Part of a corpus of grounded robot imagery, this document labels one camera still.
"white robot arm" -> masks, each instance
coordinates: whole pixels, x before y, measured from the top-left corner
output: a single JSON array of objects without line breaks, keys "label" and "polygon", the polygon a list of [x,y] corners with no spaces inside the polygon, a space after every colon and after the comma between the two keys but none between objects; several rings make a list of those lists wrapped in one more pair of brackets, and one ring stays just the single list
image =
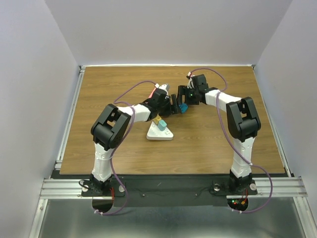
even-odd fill
[{"label": "white robot arm", "polygon": [[228,129],[233,137],[233,146],[249,163],[247,164],[234,151],[233,164],[230,170],[229,186],[231,190],[243,190],[252,182],[251,153],[255,137],[261,128],[261,122],[251,98],[239,98],[225,94],[217,88],[209,88],[205,76],[188,75],[188,85],[178,87],[177,100],[182,104],[198,105],[204,103],[218,107],[227,113]]},{"label": "white robot arm", "polygon": [[[157,84],[150,97],[140,104],[130,107],[116,107],[109,104],[105,107],[91,129],[95,143],[95,164],[90,174],[90,182],[95,190],[102,191],[107,186],[107,180],[112,174],[110,159],[132,120],[132,108],[135,113],[134,122],[149,121],[155,118],[160,111],[171,110],[168,90],[168,84],[161,86]],[[114,121],[114,126],[108,124],[109,121]]]}]

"gray platform edge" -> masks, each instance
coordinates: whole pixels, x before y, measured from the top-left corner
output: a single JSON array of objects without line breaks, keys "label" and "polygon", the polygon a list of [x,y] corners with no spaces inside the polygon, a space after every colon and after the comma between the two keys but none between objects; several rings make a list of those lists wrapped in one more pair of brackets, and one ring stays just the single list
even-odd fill
[{"label": "gray platform edge", "polygon": [[[81,84],[84,78],[84,73],[85,73],[85,69],[86,66],[80,66],[80,72],[79,72],[79,76],[78,76],[78,81],[77,81],[77,85],[76,85],[76,89],[75,89],[75,93],[74,93],[74,97],[73,97],[73,101],[72,101],[72,106],[68,115],[68,120],[66,123],[66,127],[65,127],[65,131],[64,131],[64,135],[62,138],[62,142],[60,145],[60,149],[56,158],[56,164],[55,164],[55,169],[59,170],[61,167],[61,163],[64,157],[64,152],[65,152],[65,148],[66,148],[66,144],[67,144],[67,139],[69,136],[69,132],[70,132],[70,128],[71,128],[71,124],[73,121],[73,117],[74,117],[74,113],[75,113],[75,108],[76,108],[76,104],[78,101],[78,96],[79,96],[79,92],[80,92],[80,88],[81,88]],[[283,163],[283,166],[288,174],[289,177],[291,177],[291,171],[289,170],[289,166],[284,154],[284,150],[281,144],[281,141],[279,139],[276,127],[267,111],[267,107],[264,101],[264,98],[261,94],[263,103],[264,103],[264,107],[269,119],[269,123],[271,125],[272,131],[273,131],[273,135],[274,135],[274,139],[278,148],[278,151],[280,153],[280,157]],[[308,204],[308,200],[306,197],[293,197],[295,205],[296,205],[296,209],[297,212],[299,214],[300,220],[301,220],[301,224],[303,226],[305,235],[307,238],[316,238],[317,237],[317,226],[314,220],[314,217],[312,215],[312,211],[309,207]],[[39,203],[37,206],[37,210],[35,213],[35,217],[33,220],[33,224],[31,227],[31,232],[29,235],[29,238],[38,238],[40,231],[41,231],[41,226],[44,220],[44,215],[45,215],[45,211],[46,211],[46,207],[47,207],[47,203],[48,203],[48,199],[39,199]]]}]

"wooden tabletop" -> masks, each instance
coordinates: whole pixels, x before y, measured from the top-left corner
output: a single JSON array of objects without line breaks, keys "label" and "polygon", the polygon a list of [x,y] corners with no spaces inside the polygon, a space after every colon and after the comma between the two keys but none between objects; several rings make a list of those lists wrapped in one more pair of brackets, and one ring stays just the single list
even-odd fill
[{"label": "wooden tabletop", "polygon": [[[170,84],[170,94],[178,85],[186,85],[193,67],[88,67],[79,93],[60,173],[90,174],[94,164],[94,143],[90,129],[105,106],[141,80]],[[214,67],[228,81],[227,94],[252,97],[262,123],[256,137],[252,162],[269,173],[284,168],[251,67]],[[209,87],[223,88],[221,79],[209,71]],[[153,85],[145,83],[123,97],[137,104],[144,101]],[[226,115],[222,117],[226,124]],[[151,122],[135,123],[116,151],[113,162],[118,174],[226,174],[233,162],[233,151],[224,138],[216,108],[204,104],[189,106],[186,113],[164,119],[173,132],[172,141],[149,141]]]}]

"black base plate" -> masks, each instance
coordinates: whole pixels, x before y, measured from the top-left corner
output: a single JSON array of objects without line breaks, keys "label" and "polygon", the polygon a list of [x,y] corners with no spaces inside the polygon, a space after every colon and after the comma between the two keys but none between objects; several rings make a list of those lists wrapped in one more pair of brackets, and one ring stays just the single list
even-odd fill
[{"label": "black base plate", "polygon": [[[229,175],[120,175],[119,178],[129,193],[128,207],[228,206],[227,195],[243,194],[243,191],[229,190]],[[215,184],[219,184],[219,191],[213,189]],[[119,183],[114,177],[110,185],[115,190],[114,206],[122,206],[125,193],[118,190]],[[248,194],[255,195],[257,191],[248,187]],[[82,195],[101,196],[93,191],[82,192]],[[111,196],[110,190],[102,196]]]},{"label": "black base plate", "polygon": [[89,188],[88,191],[81,192],[81,195],[83,197],[101,197],[101,196],[107,197],[107,196],[111,196],[111,190],[110,190],[111,187],[113,187],[113,189],[114,189],[114,196],[115,197],[124,197],[125,196],[125,191],[123,191],[123,192],[119,191],[120,184],[115,178],[111,179],[109,188],[106,188],[103,191],[95,190],[89,180],[82,180],[82,184]]}]

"mounting screw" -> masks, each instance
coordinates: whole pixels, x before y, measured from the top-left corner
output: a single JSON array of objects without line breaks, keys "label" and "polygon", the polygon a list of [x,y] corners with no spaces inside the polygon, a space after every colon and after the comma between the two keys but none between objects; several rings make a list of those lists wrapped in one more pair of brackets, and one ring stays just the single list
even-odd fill
[{"label": "mounting screw", "polygon": [[250,184],[250,189],[252,191],[255,191],[255,190],[257,190],[257,186],[254,183],[252,183],[252,184]]},{"label": "mounting screw", "polygon": [[121,185],[119,186],[119,192],[124,192],[124,188]]},{"label": "mounting screw", "polygon": [[220,191],[220,185],[219,185],[218,183],[215,183],[214,186],[213,186],[213,190],[214,190],[215,192]]}]

